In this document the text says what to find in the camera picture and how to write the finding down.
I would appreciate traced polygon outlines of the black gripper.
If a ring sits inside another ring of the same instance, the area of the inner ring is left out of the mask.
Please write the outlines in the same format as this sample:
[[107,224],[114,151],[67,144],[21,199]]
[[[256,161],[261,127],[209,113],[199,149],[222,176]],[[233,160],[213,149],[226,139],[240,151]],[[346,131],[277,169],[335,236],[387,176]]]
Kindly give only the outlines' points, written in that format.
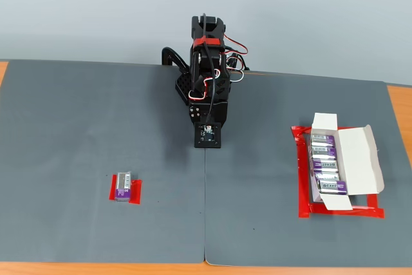
[[195,122],[217,122],[224,124],[227,119],[228,102],[215,102],[212,106],[209,101],[189,101],[189,116]]

